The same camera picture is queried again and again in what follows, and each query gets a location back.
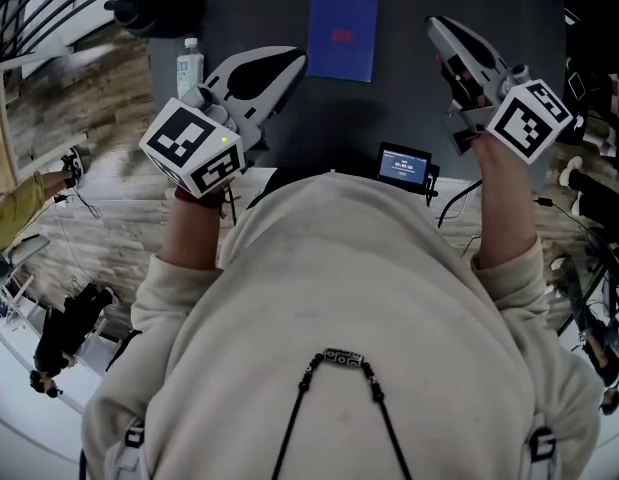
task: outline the plastic water bottle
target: plastic water bottle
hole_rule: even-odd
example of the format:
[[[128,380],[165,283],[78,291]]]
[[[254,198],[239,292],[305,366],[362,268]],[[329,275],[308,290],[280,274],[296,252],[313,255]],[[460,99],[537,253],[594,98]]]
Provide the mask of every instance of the plastic water bottle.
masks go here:
[[[202,85],[204,81],[205,57],[198,51],[198,40],[195,37],[185,39],[186,51],[178,57],[176,81],[178,98],[182,98],[192,87]]]

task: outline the black table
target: black table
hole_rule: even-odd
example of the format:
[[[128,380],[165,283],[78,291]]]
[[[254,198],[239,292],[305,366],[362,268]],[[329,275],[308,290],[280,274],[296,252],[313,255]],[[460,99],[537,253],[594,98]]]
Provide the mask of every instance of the black table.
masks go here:
[[[562,94],[565,22],[558,0],[378,0],[371,83],[306,77],[266,125],[262,166],[343,168],[375,161],[380,142],[429,151],[442,177],[477,179],[473,156],[457,155],[443,123],[451,92],[434,61],[424,19],[455,18],[487,38],[509,65]],[[224,58],[268,45],[306,47],[310,0],[206,0],[199,47],[210,73]],[[151,40],[156,106],[176,95],[178,40]],[[532,166],[542,186],[544,155]]]

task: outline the person in yellow pants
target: person in yellow pants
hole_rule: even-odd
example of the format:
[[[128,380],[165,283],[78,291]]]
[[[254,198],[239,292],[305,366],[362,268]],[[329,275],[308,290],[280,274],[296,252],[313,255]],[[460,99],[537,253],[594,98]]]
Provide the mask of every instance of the person in yellow pants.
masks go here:
[[[62,160],[61,171],[35,173],[0,201],[0,253],[11,245],[45,201],[61,190],[76,186],[83,174],[78,153],[72,149]]]

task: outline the beige sweatshirt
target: beige sweatshirt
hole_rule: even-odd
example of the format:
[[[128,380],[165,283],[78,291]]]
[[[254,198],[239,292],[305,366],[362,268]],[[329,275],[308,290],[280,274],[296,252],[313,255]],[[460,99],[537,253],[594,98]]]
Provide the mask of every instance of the beige sweatshirt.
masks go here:
[[[534,411],[563,478],[587,463],[602,385],[546,326],[539,241],[472,272],[415,196],[328,174],[245,212],[221,266],[151,259],[132,308],[144,334],[83,418],[93,478],[136,415],[153,478],[270,478],[298,382],[326,347],[370,362],[414,478],[517,478]],[[281,478],[402,478],[359,370],[317,370]]]

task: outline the blue book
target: blue book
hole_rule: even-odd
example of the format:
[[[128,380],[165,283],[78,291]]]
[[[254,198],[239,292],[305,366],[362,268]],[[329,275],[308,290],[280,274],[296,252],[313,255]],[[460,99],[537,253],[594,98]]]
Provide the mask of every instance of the blue book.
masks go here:
[[[307,75],[371,82],[377,0],[311,0]]]

